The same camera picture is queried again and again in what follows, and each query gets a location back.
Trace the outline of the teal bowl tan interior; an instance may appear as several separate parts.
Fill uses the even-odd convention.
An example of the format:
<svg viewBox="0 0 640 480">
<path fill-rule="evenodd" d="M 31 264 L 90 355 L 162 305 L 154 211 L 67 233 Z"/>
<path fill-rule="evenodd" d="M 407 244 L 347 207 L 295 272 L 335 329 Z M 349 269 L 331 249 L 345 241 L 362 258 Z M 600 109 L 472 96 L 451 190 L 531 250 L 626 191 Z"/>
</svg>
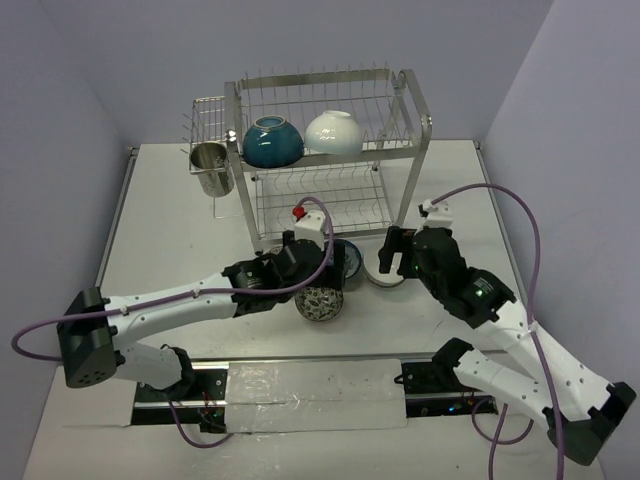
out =
<svg viewBox="0 0 640 480">
<path fill-rule="evenodd" d="M 304 155 L 298 130 L 284 117 L 268 115 L 256 119 L 242 143 L 244 161 L 256 168 L 275 169 L 292 165 Z"/>
</svg>

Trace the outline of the white bowl top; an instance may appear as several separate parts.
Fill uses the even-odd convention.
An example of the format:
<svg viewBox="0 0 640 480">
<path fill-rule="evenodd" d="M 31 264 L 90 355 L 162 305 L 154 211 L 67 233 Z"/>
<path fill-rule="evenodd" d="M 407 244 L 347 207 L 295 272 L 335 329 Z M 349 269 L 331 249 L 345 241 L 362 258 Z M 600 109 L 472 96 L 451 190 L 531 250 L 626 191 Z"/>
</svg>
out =
<svg viewBox="0 0 640 480">
<path fill-rule="evenodd" d="M 364 131 L 349 113 L 325 110 L 306 128 L 304 144 L 312 152 L 330 155 L 355 155 L 363 148 Z"/>
</svg>

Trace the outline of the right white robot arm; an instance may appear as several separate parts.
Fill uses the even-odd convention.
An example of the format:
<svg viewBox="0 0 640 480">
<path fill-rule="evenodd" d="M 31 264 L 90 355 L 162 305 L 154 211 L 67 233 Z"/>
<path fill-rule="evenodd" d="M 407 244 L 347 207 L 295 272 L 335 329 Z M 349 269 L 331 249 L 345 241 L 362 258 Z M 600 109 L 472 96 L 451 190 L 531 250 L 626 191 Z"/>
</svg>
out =
<svg viewBox="0 0 640 480">
<path fill-rule="evenodd" d="M 466 264 L 450 229 L 392 226 L 378 252 L 380 272 L 390 271 L 396 254 L 400 276 L 420 280 L 450 315 L 523 369 L 514 371 L 453 338 L 432 359 L 437 385 L 446 391 L 463 385 L 494 396 L 545 428 L 564 457 L 591 465 L 636 392 L 594 373 L 543 328 L 528 323 L 525 306 L 509 287 Z"/>
</svg>

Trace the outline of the blue patterned bowl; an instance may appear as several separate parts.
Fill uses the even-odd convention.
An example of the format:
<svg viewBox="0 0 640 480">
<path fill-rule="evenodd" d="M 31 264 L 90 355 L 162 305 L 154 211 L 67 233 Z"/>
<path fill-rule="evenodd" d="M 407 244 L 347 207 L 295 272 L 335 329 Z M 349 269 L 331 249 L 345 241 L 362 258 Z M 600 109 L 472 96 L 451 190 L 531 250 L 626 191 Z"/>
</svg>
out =
<svg viewBox="0 0 640 480">
<path fill-rule="evenodd" d="M 363 256 L 360 249 L 352 242 L 337 239 L 336 246 L 344 248 L 344 277 L 345 282 L 354 282 L 362 274 Z"/>
</svg>

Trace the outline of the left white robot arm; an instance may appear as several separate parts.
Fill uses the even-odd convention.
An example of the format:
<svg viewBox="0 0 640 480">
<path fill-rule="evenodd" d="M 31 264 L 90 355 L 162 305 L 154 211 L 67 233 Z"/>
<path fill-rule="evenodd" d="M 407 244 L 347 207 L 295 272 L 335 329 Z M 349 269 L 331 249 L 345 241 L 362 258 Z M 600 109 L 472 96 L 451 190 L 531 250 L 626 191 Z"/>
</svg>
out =
<svg viewBox="0 0 640 480">
<path fill-rule="evenodd" d="M 180 400 L 196 383 L 188 353 L 177 346 L 150 347 L 143 339 L 203 321 L 270 311 L 294 298 L 294 286 L 340 292 L 344 270 L 345 248 L 338 242 L 318 246 L 286 232 L 278 252 L 239 261 L 187 286 L 110 298 L 97 287 L 84 290 L 56 327 L 66 385 L 81 389 L 117 378 Z"/>
</svg>

